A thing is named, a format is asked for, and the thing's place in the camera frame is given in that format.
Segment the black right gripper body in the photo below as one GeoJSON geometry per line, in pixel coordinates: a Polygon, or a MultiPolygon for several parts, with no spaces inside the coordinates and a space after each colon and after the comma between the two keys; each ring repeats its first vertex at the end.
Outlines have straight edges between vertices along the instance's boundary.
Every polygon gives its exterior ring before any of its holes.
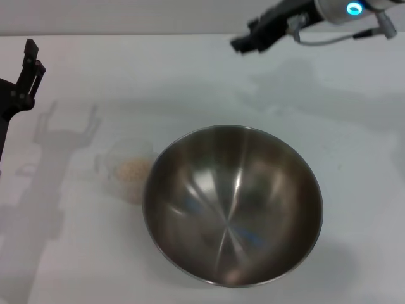
{"type": "Polygon", "coordinates": [[[252,32],[257,36],[257,48],[261,53],[269,49],[287,32],[287,20],[297,16],[306,15],[308,27],[320,22],[320,14],[316,10],[315,2],[311,0],[283,0],[266,10],[260,30],[252,32]]]}

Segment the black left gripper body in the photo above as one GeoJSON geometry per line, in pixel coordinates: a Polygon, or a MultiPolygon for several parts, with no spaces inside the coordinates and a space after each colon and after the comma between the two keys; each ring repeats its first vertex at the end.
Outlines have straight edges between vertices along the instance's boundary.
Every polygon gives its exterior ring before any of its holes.
{"type": "Polygon", "coordinates": [[[33,80],[23,80],[13,84],[1,79],[1,155],[11,119],[17,113],[29,111],[34,107],[35,101],[30,95],[33,83],[33,80]]]}

